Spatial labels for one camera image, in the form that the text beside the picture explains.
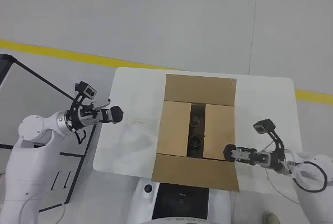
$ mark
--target shoe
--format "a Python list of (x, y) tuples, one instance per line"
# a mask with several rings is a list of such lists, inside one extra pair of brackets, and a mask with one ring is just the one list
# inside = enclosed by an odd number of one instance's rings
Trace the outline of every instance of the shoe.
[(275, 214), (266, 213), (263, 215), (263, 224), (280, 224), (280, 222)]

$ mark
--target yellow floor line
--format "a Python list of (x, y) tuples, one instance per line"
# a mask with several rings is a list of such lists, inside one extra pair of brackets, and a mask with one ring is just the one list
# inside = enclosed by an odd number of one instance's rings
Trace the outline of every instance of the yellow floor line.
[[(176, 70), (173, 68), (153, 66), (151, 64), (130, 62), (127, 60), (101, 57), (101, 56), (92, 55), (92, 54), (70, 52), (67, 50), (47, 48), (44, 46), (21, 44), (21, 43), (12, 42), (12, 41), (6, 41), (6, 40), (0, 40), (0, 48), (8, 49), (8, 50), (15, 50), (18, 52), (25, 52), (25, 53), (49, 56), (49, 57), (54, 57), (54, 58), (75, 60), (75, 61), (84, 62), (84, 63), (99, 64), (101, 66), (108, 66), (108, 67), (114, 67), (114, 68), (130, 67), (130, 68)], [(297, 100), (304, 100), (304, 101), (310, 101), (310, 102), (315, 102), (315, 103), (319, 103), (319, 104), (327, 104), (327, 105), (333, 106), (333, 95), (323, 94), (321, 92), (296, 90), (296, 98), (297, 98)]]
[(173, 68), (153, 66), (151, 64), (130, 62), (130, 61), (127, 61), (127, 60), (101, 57), (101, 56), (92, 55), (92, 54), (70, 52), (68, 50), (60, 50), (60, 49), (55, 49), (55, 48), (46, 48), (44, 46), (21, 44), (21, 43), (12, 42), (12, 41), (6, 41), (6, 40), (0, 40), (0, 48), (8, 49), (8, 50), (15, 50), (15, 51), (18, 51), (18, 52), (39, 54), (39, 55), (49, 56), (49, 57), (54, 57), (54, 58), (63, 58), (63, 59), (67, 59), (67, 60), (76, 60), (78, 62), (99, 64), (101, 66), (108, 66), (108, 67), (114, 67), (114, 68), (130, 67), (130, 68), (149, 68), (149, 69), (175, 70)]

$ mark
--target white cable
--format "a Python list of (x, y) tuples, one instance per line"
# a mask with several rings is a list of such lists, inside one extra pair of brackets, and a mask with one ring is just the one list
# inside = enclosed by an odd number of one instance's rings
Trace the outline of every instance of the white cable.
[[(273, 143), (274, 141), (271, 141), (271, 143), (269, 143), (262, 151), (265, 151), (268, 147), (270, 147), (270, 145)], [(294, 154), (291, 150), (287, 150), (290, 154), (292, 154), (292, 157), (293, 157), (293, 162), (294, 162)], [(282, 165), (288, 169), (288, 166), (285, 162), (281, 161)], [(287, 198), (288, 200), (290, 200), (291, 202), (295, 203), (295, 204), (299, 204), (298, 202), (288, 198), (287, 196), (285, 196), (284, 194), (282, 194), (279, 190), (277, 190), (277, 188), (273, 185), (271, 179), (269, 178), (269, 175), (268, 175), (268, 171), (267, 169), (265, 168), (265, 171), (266, 171), (266, 174), (267, 174), (267, 180), (269, 181), (269, 183), (271, 184), (271, 186), (273, 187), (273, 189), (275, 189), (276, 192), (278, 192), (280, 195), (282, 195), (283, 197)]]
[(66, 209), (65, 204), (62, 203), (62, 206), (63, 206), (62, 216), (58, 219), (58, 221), (55, 224), (58, 224), (63, 219), (63, 217), (65, 215), (65, 209)]
[(268, 147), (270, 147), (271, 146), (271, 144), (273, 143), (274, 141), (271, 141), (271, 143), (269, 143), (262, 151), (266, 151), (266, 149), (268, 148)]
[(271, 179), (269, 178), (269, 175), (268, 175), (268, 171), (267, 169), (265, 168), (265, 171), (266, 171), (266, 174), (267, 174), (267, 180), (269, 181), (269, 183), (271, 184), (271, 186), (276, 190), (276, 192), (278, 192), (279, 194), (281, 194), (283, 197), (287, 198), (288, 200), (290, 200), (291, 202), (295, 203), (295, 204), (299, 204), (298, 202), (288, 198), (286, 195), (282, 194), (279, 190), (277, 190), (277, 188), (272, 184), (272, 181)]
[[(32, 199), (34, 196), (36, 196), (37, 194), (38, 194), (38, 193), (32, 195), (31, 197), (29, 197), (29, 198), (23, 203), (22, 208), (21, 208), (21, 210), (20, 210), (20, 215), (19, 215), (19, 222), (18, 222), (19, 224), (21, 224), (22, 212), (23, 212), (23, 209), (25, 208), (25, 205), (27, 204), (27, 202), (28, 202), (29, 200), (31, 200), (31, 199)], [(62, 216), (58, 219), (58, 221), (57, 221), (55, 224), (58, 224), (58, 223), (63, 219), (63, 217), (64, 217), (64, 215), (65, 215), (65, 209), (66, 209), (65, 204), (62, 203), (62, 206), (63, 206)]]
[(38, 193), (36, 193), (36, 194), (34, 194), (34, 195), (32, 195), (32, 196), (30, 196), (24, 203), (23, 203), (23, 205), (22, 205), (22, 208), (21, 208), (21, 210), (20, 210), (20, 215), (19, 215), (19, 218), (18, 218), (18, 223), (19, 224), (21, 224), (21, 220), (22, 220), (22, 212), (23, 212), (23, 209), (25, 208), (25, 206), (26, 206), (26, 204), (27, 204), (27, 202), (29, 201), (29, 200), (31, 200), (34, 196), (36, 196)]

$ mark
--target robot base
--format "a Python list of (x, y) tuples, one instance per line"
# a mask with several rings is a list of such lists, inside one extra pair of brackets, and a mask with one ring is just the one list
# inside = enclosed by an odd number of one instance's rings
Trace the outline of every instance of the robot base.
[(207, 219), (231, 224), (231, 201), (224, 190), (154, 183), (140, 178), (130, 205), (127, 224), (163, 217)]

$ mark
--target cable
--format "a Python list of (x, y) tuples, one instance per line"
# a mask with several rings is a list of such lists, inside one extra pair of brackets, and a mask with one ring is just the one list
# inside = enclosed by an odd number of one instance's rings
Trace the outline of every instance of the cable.
[(63, 206), (62, 216), (58, 219), (58, 221), (55, 224), (58, 224), (63, 219), (63, 217), (65, 215), (65, 209), (66, 209), (65, 204), (62, 203), (62, 206)]
[[(267, 145), (262, 151), (265, 151), (268, 147), (270, 147), (271, 144), (272, 144), (273, 142), (274, 142), (274, 141), (271, 141), (271, 143), (269, 143), (269, 144), (268, 144), (268, 145)], [(281, 163), (283, 164), (284, 167), (286, 167), (286, 168), (288, 169), (287, 164), (286, 164), (285, 162), (281, 161)], [(268, 182), (271, 184), (271, 186), (273, 187), (273, 189), (275, 189), (276, 192), (278, 192), (280, 195), (282, 195), (283, 197), (287, 198), (287, 199), (290, 200), (291, 202), (293, 202), (293, 203), (295, 203), (295, 204), (299, 204), (298, 202), (296, 202), (296, 201), (294, 201), (294, 200), (288, 198), (288, 197), (285, 196), (282, 192), (280, 192), (280, 191), (279, 191), (279, 190), (273, 185), (271, 179), (269, 178), (268, 171), (267, 171), (266, 168), (265, 168), (265, 171), (266, 171), (266, 175), (267, 175), (267, 180), (268, 180)]]
[(82, 144), (83, 140), (87, 137), (87, 132), (86, 132), (85, 130), (83, 130), (84, 136), (83, 136), (82, 139), (80, 139), (79, 134), (78, 134), (77, 131), (75, 131), (74, 133), (75, 133), (76, 136), (77, 136), (78, 144)]
[[(21, 220), (22, 220), (22, 212), (23, 212), (23, 209), (25, 208), (27, 202), (28, 202), (29, 200), (31, 200), (31, 199), (32, 199), (34, 196), (36, 196), (37, 194), (39, 194), (39, 193), (36, 193), (36, 194), (32, 195), (31, 197), (29, 197), (29, 198), (23, 203), (22, 208), (21, 208), (21, 210), (20, 210), (19, 219), (18, 219), (18, 220), (19, 220), (19, 221), (18, 221), (19, 224), (21, 224)], [(58, 224), (58, 223), (63, 219), (63, 217), (64, 217), (64, 215), (65, 215), (65, 210), (66, 210), (65, 204), (62, 203), (62, 206), (63, 206), (63, 212), (62, 212), (62, 215), (61, 215), (61, 217), (58, 219), (58, 221), (57, 221), (55, 224)]]
[(25, 208), (27, 202), (28, 202), (29, 200), (31, 200), (31, 199), (32, 199), (34, 196), (36, 196), (37, 194), (38, 194), (38, 193), (36, 193), (36, 194), (30, 196), (30, 197), (29, 197), (29, 198), (23, 203), (22, 208), (21, 208), (21, 210), (20, 210), (19, 219), (18, 219), (18, 223), (19, 223), (19, 224), (21, 224), (21, 220), (22, 220), (22, 212), (23, 212), (23, 209)]
[(296, 201), (294, 201), (294, 200), (288, 198), (286, 195), (282, 194), (279, 190), (277, 190), (277, 188), (273, 185), (271, 179), (269, 178), (268, 171), (267, 171), (266, 168), (265, 168), (265, 171), (266, 171), (266, 174), (267, 174), (267, 180), (269, 181), (269, 183), (271, 184), (271, 186), (273, 187), (273, 189), (276, 190), (276, 192), (278, 192), (279, 194), (281, 194), (283, 197), (287, 198), (287, 199), (290, 200), (291, 202), (293, 202), (293, 203), (295, 203), (295, 204), (299, 204), (298, 202), (296, 202)]
[(262, 151), (266, 151), (266, 149), (267, 149), (268, 147), (270, 147), (271, 144), (272, 144), (273, 142), (274, 142), (274, 140), (272, 140), (271, 143), (269, 143), (269, 144), (268, 144), (268, 145), (267, 145)]
[(309, 190), (309, 189), (306, 189), (306, 188), (304, 188), (303, 186), (301, 186), (298, 182), (297, 182), (297, 180), (295, 179), (295, 178), (293, 178), (293, 181), (295, 182), (295, 184), (299, 187), (299, 188), (301, 188), (302, 190), (304, 190), (305, 192), (309, 192), (309, 193), (319, 193), (319, 192), (322, 192), (322, 191), (324, 191), (326, 188), (327, 188), (327, 186), (328, 186), (328, 176), (327, 176), (327, 174), (324, 172), (324, 170), (320, 167), (320, 166), (318, 166), (317, 164), (315, 164), (314, 162), (311, 162), (311, 161), (304, 161), (304, 162), (300, 162), (300, 163), (296, 163), (296, 165), (299, 165), (299, 164), (310, 164), (310, 165), (313, 165), (313, 166), (315, 166), (316, 168), (318, 168), (319, 170), (320, 170), (320, 172), (323, 174), (323, 176), (324, 176), (324, 183), (323, 183), (323, 187), (321, 188), (321, 189), (319, 189), (319, 190)]

